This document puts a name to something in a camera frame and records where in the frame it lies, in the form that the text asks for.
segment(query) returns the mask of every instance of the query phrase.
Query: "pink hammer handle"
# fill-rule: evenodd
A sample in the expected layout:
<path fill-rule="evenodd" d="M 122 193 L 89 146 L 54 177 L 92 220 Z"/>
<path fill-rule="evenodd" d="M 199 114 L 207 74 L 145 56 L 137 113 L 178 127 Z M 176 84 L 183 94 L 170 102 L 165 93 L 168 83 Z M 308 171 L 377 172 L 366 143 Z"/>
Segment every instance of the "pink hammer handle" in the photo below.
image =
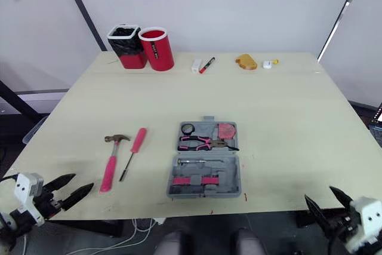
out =
<path fill-rule="evenodd" d="M 117 157 L 111 156 L 109 158 L 109 162 L 107 163 L 105 174 L 103 175 L 100 193 L 108 193 L 111 190 L 116 163 Z"/>

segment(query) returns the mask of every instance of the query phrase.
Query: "black and red container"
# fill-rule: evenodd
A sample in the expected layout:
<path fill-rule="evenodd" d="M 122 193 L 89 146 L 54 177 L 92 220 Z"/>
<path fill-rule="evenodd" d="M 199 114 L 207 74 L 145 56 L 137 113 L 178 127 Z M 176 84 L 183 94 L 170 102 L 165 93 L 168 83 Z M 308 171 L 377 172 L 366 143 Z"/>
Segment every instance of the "black and red container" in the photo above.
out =
<path fill-rule="evenodd" d="M 147 55 L 139 40 L 139 31 L 138 25 L 121 24 L 107 34 L 107 40 L 126 69 L 142 69 L 146 65 Z"/>
<path fill-rule="evenodd" d="M 174 66 L 166 29 L 147 27 L 139 31 L 138 36 L 149 58 L 151 68 L 156 71 L 166 71 Z"/>

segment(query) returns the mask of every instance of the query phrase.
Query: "red marker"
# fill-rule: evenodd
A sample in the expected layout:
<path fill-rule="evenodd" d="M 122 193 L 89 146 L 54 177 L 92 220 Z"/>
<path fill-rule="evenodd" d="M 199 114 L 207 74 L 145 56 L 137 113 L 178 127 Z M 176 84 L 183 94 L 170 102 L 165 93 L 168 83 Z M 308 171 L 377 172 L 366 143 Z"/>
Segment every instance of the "red marker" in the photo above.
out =
<path fill-rule="evenodd" d="M 208 63 L 202 68 L 200 69 L 199 73 L 200 74 L 203 74 L 205 69 L 208 68 L 209 65 L 211 65 L 213 62 L 215 61 L 215 57 L 212 57 L 210 61 L 208 61 Z"/>

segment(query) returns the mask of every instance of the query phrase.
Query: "label on cup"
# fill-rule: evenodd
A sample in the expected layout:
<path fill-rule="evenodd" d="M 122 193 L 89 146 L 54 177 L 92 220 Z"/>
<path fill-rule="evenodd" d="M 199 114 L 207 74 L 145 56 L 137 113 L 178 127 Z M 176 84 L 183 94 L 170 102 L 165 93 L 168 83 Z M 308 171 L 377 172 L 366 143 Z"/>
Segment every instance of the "label on cup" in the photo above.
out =
<path fill-rule="evenodd" d="M 151 41 L 150 43 L 151 43 L 151 47 L 153 48 L 155 59 L 159 59 L 159 54 L 158 54 L 158 51 L 156 49 L 155 42 Z"/>

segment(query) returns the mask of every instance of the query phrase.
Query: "pink screwdriver handle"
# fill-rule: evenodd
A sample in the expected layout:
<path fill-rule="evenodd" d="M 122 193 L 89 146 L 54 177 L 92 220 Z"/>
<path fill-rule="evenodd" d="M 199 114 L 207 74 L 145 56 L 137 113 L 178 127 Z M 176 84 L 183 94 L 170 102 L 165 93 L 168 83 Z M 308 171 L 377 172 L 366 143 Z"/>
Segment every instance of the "pink screwdriver handle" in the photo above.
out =
<path fill-rule="evenodd" d="M 117 157 L 112 155 L 109 158 L 109 162 L 107 163 L 107 166 L 105 169 L 105 174 L 103 175 L 100 193 L 108 193 L 111 190 L 116 163 L 117 163 Z"/>
<path fill-rule="evenodd" d="M 141 147 L 144 137 L 146 136 L 147 129 L 140 128 L 137 134 L 137 137 L 134 140 L 133 147 L 131 148 L 131 152 L 137 153 L 139 148 Z"/>

